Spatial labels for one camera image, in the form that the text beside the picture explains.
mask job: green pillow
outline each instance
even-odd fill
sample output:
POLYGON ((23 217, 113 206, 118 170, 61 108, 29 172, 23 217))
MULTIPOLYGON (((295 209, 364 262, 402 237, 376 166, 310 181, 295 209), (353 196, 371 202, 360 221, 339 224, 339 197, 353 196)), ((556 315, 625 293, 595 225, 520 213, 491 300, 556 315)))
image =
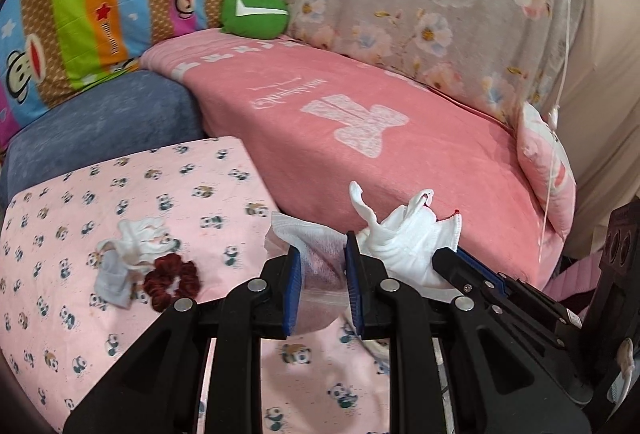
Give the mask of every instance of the green pillow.
POLYGON ((224 33, 270 40, 287 28, 289 11, 283 0, 224 0, 220 19, 224 33))

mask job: silver screw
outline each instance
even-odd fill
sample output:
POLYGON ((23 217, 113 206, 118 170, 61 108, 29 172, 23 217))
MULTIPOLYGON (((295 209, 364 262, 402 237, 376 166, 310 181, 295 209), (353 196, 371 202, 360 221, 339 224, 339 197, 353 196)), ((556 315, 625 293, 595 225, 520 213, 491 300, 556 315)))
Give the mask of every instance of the silver screw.
POLYGON ((175 301, 174 308, 176 311, 185 312, 189 311, 193 307, 193 301, 187 298, 181 298, 175 301))
POLYGON ((395 279, 385 279, 380 283, 384 291, 394 292, 400 289, 400 283, 395 279))
POLYGON ((458 297, 455 300, 456 308, 462 311, 471 311, 476 303, 469 297, 458 297))
POLYGON ((267 281, 263 279, 252 279, 246 286, 249 288, 249 291, 260 293, 267 289, 267 281))

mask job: pink blanket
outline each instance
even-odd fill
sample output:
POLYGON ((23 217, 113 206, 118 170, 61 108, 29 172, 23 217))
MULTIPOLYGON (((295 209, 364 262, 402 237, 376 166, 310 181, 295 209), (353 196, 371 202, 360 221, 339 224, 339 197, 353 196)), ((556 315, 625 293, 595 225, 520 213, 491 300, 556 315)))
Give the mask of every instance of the pink blanket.
POLYGON ((562 240, 518 166, 513 136, 404 77, 290 40, 204 30, 159 43, 142 67, 186 85, 210 136, 241 138, 285 212, 339 231, 365 223, 356 180, 383 218, 424 188, 439 217, 463 215, 460 245, 543 287, 562 240))

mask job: gray-blue cushion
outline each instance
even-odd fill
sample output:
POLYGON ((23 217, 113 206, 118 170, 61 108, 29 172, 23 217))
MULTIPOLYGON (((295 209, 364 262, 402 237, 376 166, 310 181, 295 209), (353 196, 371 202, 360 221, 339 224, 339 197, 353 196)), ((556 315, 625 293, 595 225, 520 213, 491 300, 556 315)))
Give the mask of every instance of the gray-blue cushion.
POLYGON ((0 207, 43 181, 143 150, 204 138, 182 85, 150 71, 114 78, 55 107, 11 140, 0 207))

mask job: white check mark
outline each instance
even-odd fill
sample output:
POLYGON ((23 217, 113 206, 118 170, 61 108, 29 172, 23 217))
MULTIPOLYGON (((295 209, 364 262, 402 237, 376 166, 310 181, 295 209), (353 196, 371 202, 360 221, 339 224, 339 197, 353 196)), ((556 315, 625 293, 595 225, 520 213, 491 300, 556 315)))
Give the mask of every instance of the white check mark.
POLYGON ((251 8, 246 7, 242 0, 236 0, 236 17, 244 17, 245 15, 288 15, 287 10, 277 10, 276 8, 251 8))

